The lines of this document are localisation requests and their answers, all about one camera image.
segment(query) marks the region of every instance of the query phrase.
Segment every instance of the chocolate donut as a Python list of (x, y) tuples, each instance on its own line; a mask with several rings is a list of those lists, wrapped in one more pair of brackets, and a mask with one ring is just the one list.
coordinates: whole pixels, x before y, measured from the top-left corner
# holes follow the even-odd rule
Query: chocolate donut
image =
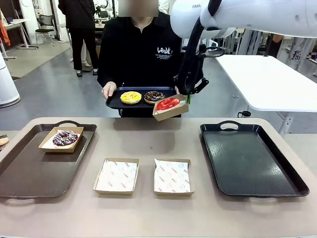
[(148, 104), (154, 105), (157, 101), (164, 99), (165, 95), (163, 93), (157, 92), (157, 91), (151, 91), (147, 92), (144, 95), (144, 100)]
[(59, 132), (53, 138), (53, 144), (57, 146), (70, 145), (78, 140), (78, 135), (71, 130), (64, 130)]

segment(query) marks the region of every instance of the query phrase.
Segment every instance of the donut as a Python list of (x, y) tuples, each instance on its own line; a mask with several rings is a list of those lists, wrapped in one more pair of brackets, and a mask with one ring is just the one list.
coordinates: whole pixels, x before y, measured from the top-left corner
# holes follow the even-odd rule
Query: donut
[(138, 103), (142, 98), (142, 95), (138, 92), (125, 92), (120, 96), (120, 100), (122, 103), (133, 105)]
[(78, 140), (78, 135), (72, 130), (63, 130), (57, 133), (53, 138), (53, 144), (56, 146), (70, 145)]
[(158, 103), (157, 112), (163, 113), (179, 106), (180, 106), (180, 101), (178, 98), (166, 98)]
[(148, 104), (154, 105), (157, 101), (164, 99), (165, 95), (157, 91), (147, 92), (144, 95), (144, 101)]

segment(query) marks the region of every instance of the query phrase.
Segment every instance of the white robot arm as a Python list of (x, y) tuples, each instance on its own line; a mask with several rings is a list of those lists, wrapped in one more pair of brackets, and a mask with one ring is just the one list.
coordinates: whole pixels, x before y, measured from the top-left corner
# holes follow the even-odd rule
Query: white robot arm
[(180, 93), (188, 95), (208, 84), (202, 73), (206, 50), (197, 52), (200, 38), (226, 37), (236, 27), (317, 38), (317, 0), (176, 0), (170, 22), (179, 37), (190, 36), (175, 77)]
[[(213, 2), (220, 5), (211, 16)], [(170, 21), (179, 37), (189, 38), (197, 19), (205, 28), (201, 38), (230, 35), (231, 27), (317, 38), (317, 0), (176, 0)]]

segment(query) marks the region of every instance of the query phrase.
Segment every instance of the purple icing donut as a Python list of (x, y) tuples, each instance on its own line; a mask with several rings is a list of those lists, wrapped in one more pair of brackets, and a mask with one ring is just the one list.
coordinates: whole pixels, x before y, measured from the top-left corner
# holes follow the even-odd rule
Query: purple icing donut
[(71, 130), (64, 130), (59, 132), (53, 138), (53, 144), (57, 146), (70, 145), (78, 140), (78, 135)]

